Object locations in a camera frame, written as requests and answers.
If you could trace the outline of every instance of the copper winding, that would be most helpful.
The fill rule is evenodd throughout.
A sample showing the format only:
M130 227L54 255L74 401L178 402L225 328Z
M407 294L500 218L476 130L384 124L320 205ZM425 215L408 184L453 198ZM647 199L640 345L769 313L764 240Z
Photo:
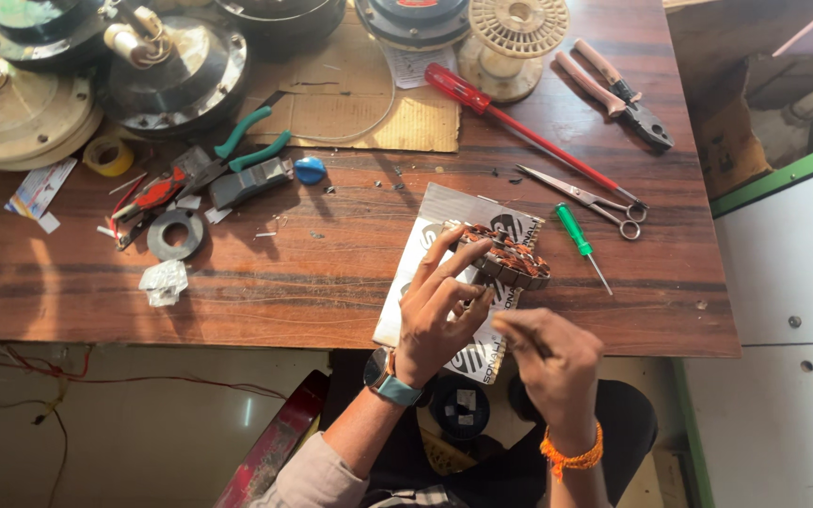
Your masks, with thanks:
M498 236L498 233L481 224L474 224L468 227L463 235L466 236L469 241L474 242L479 241L482 237L495 238ZM550 276L551 269L548 267L548 263L542 260L541 257L533 256L531 248L517 244L509 238L504 238L504 245L506 248L511 248L517 253L513 254L505 249L491 247L491 254L494 255L502 265L532 277L538 277L539 275L544 277Z

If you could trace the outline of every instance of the black pants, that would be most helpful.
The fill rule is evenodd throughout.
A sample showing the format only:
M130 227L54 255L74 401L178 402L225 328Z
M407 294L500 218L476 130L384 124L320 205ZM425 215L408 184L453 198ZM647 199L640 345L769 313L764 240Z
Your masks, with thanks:
M322 411L326 430L362 389L362 368L370 351L332 352L332 382ZM616 506L658 434L651 403L638 389L620 381L598 381L594 410L604 430L604 481ZM439 476L428 463L415 408L408 408L394 427L369 475L369 490L424 489L442 484L472 508L535 506L545 494L548 466L538 445L545 427L536 425L500 456L465 471Z

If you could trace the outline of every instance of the blue plastic cap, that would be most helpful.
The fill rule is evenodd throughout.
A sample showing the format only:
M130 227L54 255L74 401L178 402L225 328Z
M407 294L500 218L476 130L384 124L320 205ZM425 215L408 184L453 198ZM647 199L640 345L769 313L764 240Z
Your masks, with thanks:
M322 159L318 157L304 157L294 163L296 177L306 185L316 185L328 174Z

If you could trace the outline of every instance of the wooden tabletop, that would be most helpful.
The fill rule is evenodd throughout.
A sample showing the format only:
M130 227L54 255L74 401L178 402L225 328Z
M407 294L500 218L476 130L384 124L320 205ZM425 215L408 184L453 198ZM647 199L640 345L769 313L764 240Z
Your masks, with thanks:
M424 189L434 182L510 201L511 208L548 219L536 254L548 260L554 280L547 289L524 292L520 307L557 311L596 333L611 354L738 356L661 0L568 4L570 31L561 49L569 52L583 36L643 92L643 104L677 142L666 154L651 151L555 70L553 56L545 57L550 67L534 93L504 108L649 203L636 241L621 238L616 226L572 204L614 296L607 295L553 212L566 197L528 178L519 184L508 179L518 177L513 165L520 163L612 201L622 202L621 197L464 109L458 154L290 150L293 157L322 157L338 190L286 184L209 225L204 248L189 261L190 285L181 301L161 308L148 306L137 290L142 272L158 262L146 250L145 238L119 253L96 232L118 200L107 192L129 177L105 178L75 168L49 207L62 225L47 235L3 209L24 174L1 172L0 339L373 347L372 331ZM604 82L591 65L585 68ZM494 168L500 176L491 174ZM376 180L383 183L380 188ZM405 187L394 190L395 183ZM287 216L287 225L280 227L273 215ZM254 239L275 230L277 236Z

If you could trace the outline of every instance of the yellow tape roll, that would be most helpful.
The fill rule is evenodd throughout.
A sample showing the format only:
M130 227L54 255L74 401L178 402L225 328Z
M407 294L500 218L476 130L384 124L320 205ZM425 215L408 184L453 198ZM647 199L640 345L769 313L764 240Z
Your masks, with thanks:
M134 163L134 152L113 135L97 137L83 150L83 163L104 176L118 176Z

